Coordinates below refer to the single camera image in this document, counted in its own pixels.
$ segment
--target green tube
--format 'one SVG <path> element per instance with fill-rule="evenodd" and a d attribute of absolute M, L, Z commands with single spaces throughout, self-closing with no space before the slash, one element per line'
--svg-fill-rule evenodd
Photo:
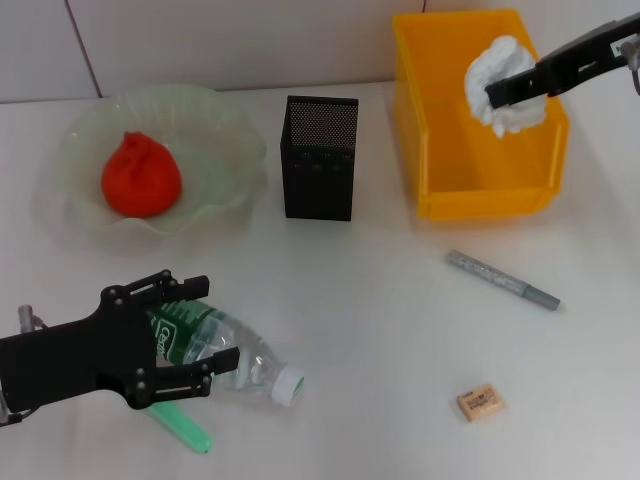
<path fill-rule="evenodd" d="M 196 452 L 207 453 L 211 450 L 213 442 L 209 434 L 176 407 L 175 403 L 155 403 L 147 411 Z"/>

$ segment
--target gray marker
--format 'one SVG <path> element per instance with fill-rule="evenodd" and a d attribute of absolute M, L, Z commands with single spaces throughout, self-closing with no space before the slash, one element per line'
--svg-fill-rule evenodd
<path fill-rule="evenodd" d="M 548 293 L 538 290 L 527 282 L 523 282 L 511 275 L 507 275 L 506 273 L 490 267 L 486 263 L 482 263 L 475 258 L 471 258 L 464 253 L 460 253 L 456 250 L 451 251 L 447 255 L 447 262 L 475 275 L 476 277 L 480 277 L 487 282 L 491 282 L 498 287 L 509 290 L 511 293 L 525 298 L 530 302 L 542 305 L 549 310 L 555 311 L 560 306 L 560 300 Z"/>

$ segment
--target red stress ball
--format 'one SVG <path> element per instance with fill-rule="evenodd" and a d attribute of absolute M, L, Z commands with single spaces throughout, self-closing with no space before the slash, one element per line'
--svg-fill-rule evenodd
<path fill-rule="evenodd" d="M 128 217 L 150 217 L 180 196 L 182 179 L 164 145 L 140 132 L 126 132 L 102 172 L 107 203 Z"/>

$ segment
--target clear wavy bowl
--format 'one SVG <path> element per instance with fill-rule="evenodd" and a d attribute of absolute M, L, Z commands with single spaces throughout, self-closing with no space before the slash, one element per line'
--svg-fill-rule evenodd
<path fill-rule="evenodd" d="M 176 204 L 148 218 L 114 211 L 100 187 L 107 160 L 124 133 L 135 131 L 165 145 L 182 175 Z M 140 224 L 172 234 L 201 214 L 243 203 L 265 152 L 247 115 L 224 94 L 194 85 L 151 85 L 107 99 L 84 114 L 64 135 L 57 159 L 68 201 L 86 226 Z"/>

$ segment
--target bottle label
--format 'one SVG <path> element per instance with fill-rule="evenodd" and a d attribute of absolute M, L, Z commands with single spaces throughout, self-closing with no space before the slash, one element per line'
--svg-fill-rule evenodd
<path fill-rule="evenodd" d="M 197 300 L 165 303 L 149 313 L 157 355 L 182 365 L 193 335 L 213 308 Z"/>

